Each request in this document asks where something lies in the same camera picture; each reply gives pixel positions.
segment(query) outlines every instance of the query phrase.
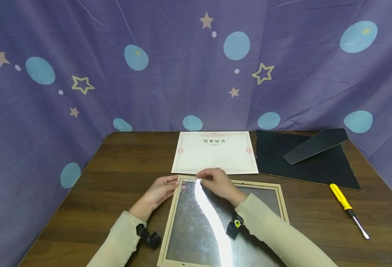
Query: yellow screwdriver handle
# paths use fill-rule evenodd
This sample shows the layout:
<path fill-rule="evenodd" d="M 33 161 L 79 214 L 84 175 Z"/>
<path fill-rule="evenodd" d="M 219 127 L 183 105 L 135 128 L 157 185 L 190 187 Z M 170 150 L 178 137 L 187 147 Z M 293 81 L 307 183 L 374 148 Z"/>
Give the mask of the yellow screwdriver handle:
<path fill-rule="evenodd" d="M 334 193 L 335 197 L 338 199 L 338 201 L 343 206 L 344 210 L 352 209 L 350 204 L 347 202 L 347 199 L 344 197 L 343 193 L 341 193 L 341 190 L 338 188 L 338 186 L 336 184 L 330 184 L 330 188 L 331 188 L 332 192 Z"/>

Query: glass pane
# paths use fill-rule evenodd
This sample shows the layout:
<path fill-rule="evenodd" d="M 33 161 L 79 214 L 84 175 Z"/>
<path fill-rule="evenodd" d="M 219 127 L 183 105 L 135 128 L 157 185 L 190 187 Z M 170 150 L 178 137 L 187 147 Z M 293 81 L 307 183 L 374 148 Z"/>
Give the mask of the glass pane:
<path fill-rule="evenodd" d="M 283 262 L 255 236 L 241 228 L 235 240 L 225 230 L 234 218 L 234 207 L 201 186 L 185 181 L 169 241 L 167 259 L 207 266 L 283 266 Z M 274 189 L 240 187 L 253 193 L 280 215 Z"/>

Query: person's left hand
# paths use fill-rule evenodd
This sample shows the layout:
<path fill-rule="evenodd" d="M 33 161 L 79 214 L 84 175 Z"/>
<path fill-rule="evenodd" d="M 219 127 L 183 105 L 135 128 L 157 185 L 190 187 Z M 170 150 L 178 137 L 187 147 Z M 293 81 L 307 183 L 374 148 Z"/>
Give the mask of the person's left hand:
<path fill-rule="evenodd" d="M 145 194 L 129 209 L 129 213 L 147 222 L 151 213 L 165 200 L 174 195 L 178 175 L 157 178 Z"/>

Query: person's right hand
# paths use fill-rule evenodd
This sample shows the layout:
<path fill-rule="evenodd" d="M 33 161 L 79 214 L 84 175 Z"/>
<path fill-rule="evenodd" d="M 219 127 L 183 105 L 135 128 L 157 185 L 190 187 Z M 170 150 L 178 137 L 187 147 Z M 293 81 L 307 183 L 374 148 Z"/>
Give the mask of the person's right hand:
<path fill-rule="evenodd" d="M 247 195 L 240 191 L 230 180 L 228 175 L 220 168 L 204 169 L 196 174 L 201 178 L 202 185 L 219 197 L 227 199 L 233 206 L 237 207 Z"/>

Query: screwdriver shaft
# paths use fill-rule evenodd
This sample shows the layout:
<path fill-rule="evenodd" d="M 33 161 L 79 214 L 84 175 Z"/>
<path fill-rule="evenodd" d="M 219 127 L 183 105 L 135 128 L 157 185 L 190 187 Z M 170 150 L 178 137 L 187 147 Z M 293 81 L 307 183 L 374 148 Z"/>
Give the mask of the screwdriver shaft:
<path fill-rule="evenodd" d="M 355 221 L 355 223 L 357 224 L 357 227 L 359 227 L 359 230 L 361 231 L 361 233 L 363 234 L 365 239 L 370 239 L 369 235 L 365 232 L 365 230 L 362 228 L 362 225 L 359 223 L 359 221 L 356 219 L 355 216 L 352 216 L 353 220 Z"/>

